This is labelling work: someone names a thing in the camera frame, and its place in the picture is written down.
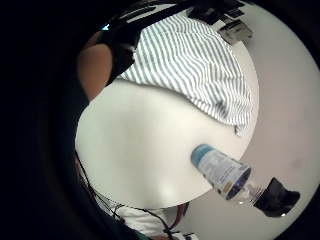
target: bottle label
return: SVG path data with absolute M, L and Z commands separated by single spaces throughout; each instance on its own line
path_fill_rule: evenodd
M 234 184 L 249 168 L 216 149 L 207 152 L 198 165 L 205 178 L 224 198 L 227 198 Z

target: black object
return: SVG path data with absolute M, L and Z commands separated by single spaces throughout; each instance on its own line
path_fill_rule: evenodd
M 268 217 L 281 217 L 294 207 L 299 198 L 299 192 L 288 191 L 276 178 L 272 178 L 254 206 Z
M 212 25 L 222 19 L 225 14 L 233 18 L 243 15 L 243 12 L 238 9 L 242 6 L 244 4 L 237 0 L 199 0 L 188 17 Z
M 121 17 L 121 20 L 122 21 L 128 21 L 128 20 L 130 20 L 132 18 L 135 18 L 135 17 L 137 17 L 137 16 L 139 16 L 141 14 L 147 13 L 147 12 L 151 12 L 151 11 L 153 11 L 155 9 L 156 9 L 156 7 L 153 7 L 153 6 L 143 7 L 141 9 L 137 9 L 135 11 L 129 12 L 128 14 L 125 14 L 124 17 Z
M 112 72 L 107 85 L 110 85 L 118 75 L 134 63 L 133 52 L 139 37 L 140 32 L 132 32 L 125 25 L 101 31 L 97 43 L 108 45 L 112 53 Z

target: striped fabric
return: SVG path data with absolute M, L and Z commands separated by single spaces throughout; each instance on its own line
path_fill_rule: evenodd
M 251 117 L 250 89 L 230 46 L 210 25 L 176 14 L 145 28 L 135 63 L 120 78 L 182 94 L 241 136 Z

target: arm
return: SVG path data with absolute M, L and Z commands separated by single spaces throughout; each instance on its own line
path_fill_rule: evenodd
M 105 44 L 96 44 L 99 32 L 86 43 L 77 59 L 77 71 L 81 86 L 89 101 L 106 86 L 111 70 L 111 50 Z

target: wire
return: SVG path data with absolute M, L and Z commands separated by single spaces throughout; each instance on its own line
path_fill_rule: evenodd
M 185 204 L 184 211 L 183 211 L 183 216 L 186 216 L 187 211 L 188 211 L 188 208 L 189 208 L 189 205 L 190 205 L 190 202 L 187 202 L 187 203 Z
M 124 220 L 121 216 L 119 216 L 118 214 L 116 214 L 114 211 L 112 211 L 112 209 L 110 208 L 110 206 L 95 192 L 95 190 L 93 189 L 93 187 L 92 187 L 91 184 L 90 184 L 90 181 L 89 181 L 87 172 L 86 172 L 86 170 L 84 169 L 84 167 L 83 167 L 83 165 L 82 165 L 82 162 L 81 162 L 81 160 L 80 160 L 80 158 L 79 158 L 78 153 L 75 152 L 75 154 L 76 154 L 76 157 L 77 157 L 77 159 L 78 159 L 78 162 L 79 162 L 81 171 L 83 172 L 83 175 L 85 176 L 85 180 L 86 180 L 86 182 L 87 182 L 87 188 L 88 188 L 88 190 L 89 190 L 89 193 L 90 193 L 91 197 L 94 199 L 96 205 L 99 207 L 99 204 L 98 204 L 98 202 L 97 202 L 97 200 L 96 200 L 96 197 L 97 197 L 97 198 L 101 201 L 101 203 L 103 204 L 103 206 L 105 206 L 111 213 L 113 213 L 113 217 L 116 216 L 122 223 L 125 223 L 125 220 Z
M 121 207 L 123 207 L 124 205 L 122 205 L 122 204 L 119 204 L 119 205 L 117 205 L 116 207 L 115 207 L 115 209 L 114 209 L 114 212 L 113 212 L 113 217 L 115 217 L 115 215 L 117 215 L 117 210 L 119 209 L 119 208 L 121 208 Z
M 92 202 L 92 205 L 96 208 L 97 212 L 99 213 L 98 215 L 99 215 L 101 221 L 102 221 L 103 223 L 107 224 L 107 223 L 106 223 L 105 216 L 102 214 L 102 211 L 101 211 L 100 207 L 98 206 L 98 203 L 97 203 L 96 199 L 91 195 L 91 192 L 90 192 L 88 189 L 87 189 L 87 192 L 88 192 L 88 194 L 89 194 L 89 196 L 90 196 L 90 197 L 89 197 L 89 201 L 91 201 L 91 202 Z
M 164 226 L 164 228 L 165 228 L 164 233 L 166 233 L 166 234 L 168 235 L 169 240 L 174 240 L 173 237 L 172 237 L 171 231 L 170 231 L 170 229 L 169 229 L 169 227 L 168 227 L 168 225 L 167 225 L 167 223 L 166 223 L 160 216 L 158 216 L 157 214 L 155 214 L 155 213 L 153 213 L 153 212 L 151 212 L 151 211 L 149 211 L 149 210 L 147 210 L 147 209 L 141 209 L 141 208 L 135 208 L 135 209 L 140 210 L 140 211 L 143 211 L 143 212 L 147 212 L 147 213 L 149 213 L 150 215 L 158 218 L 158 219 L 162 222 L 162 224 L 163 224 L 163 226 Z
M 176 219 L 174 220 L 173 224 L 169 227 L 170 230 L 173 229 L 175 226 L 177 226 L 178 223 L 181 221 L 184 209 L 185 209 L 185 204 L 180 204 L 177 207 Z

